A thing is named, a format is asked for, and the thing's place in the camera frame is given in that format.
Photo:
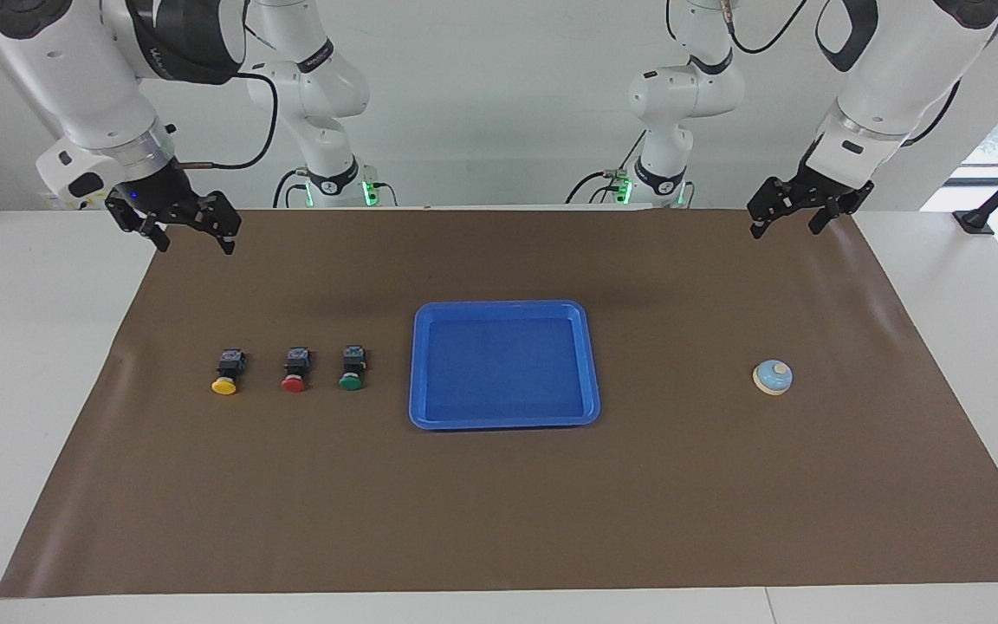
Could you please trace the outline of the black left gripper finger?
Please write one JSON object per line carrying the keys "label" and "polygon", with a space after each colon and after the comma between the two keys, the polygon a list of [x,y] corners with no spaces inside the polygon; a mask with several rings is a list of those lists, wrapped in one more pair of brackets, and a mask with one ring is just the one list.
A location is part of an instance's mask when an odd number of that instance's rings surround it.
{"label": "black left gripper finger", "polygon": [[815,236],[819,236],[836,218],[854,214],[863,202],[863,198],[831,198],[831,200],[827,200],[809,220],[809,230]]}
{"label": "black left gripper finger", "polygon": [[788,182],[769,177],[761,182],[759,190],[746,202],[751,217],[751,234],[754,240],[763,237],[771,224],[780,218],[792,216],[799,210]]}

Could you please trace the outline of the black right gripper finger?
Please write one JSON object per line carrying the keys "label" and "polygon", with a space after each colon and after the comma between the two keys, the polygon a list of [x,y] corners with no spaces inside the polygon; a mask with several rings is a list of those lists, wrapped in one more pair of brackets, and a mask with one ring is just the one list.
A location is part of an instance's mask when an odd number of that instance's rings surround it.
{"label": "black right gripper finger", "polygon": [[237,234],[241,228],[241,214],[221,192],[199,195],[191,228],[213,237],[225,256],[232,256],[237,247]]}
{"label": "black right gripper finger", "polygon": [[147,238],[157,252],[167,252],[171,243],[162,225],[156,222],[153,214],[142,217],[126,201],[107,201],[107,212],[111,214],[116,225],[125,233],[136,233]]}

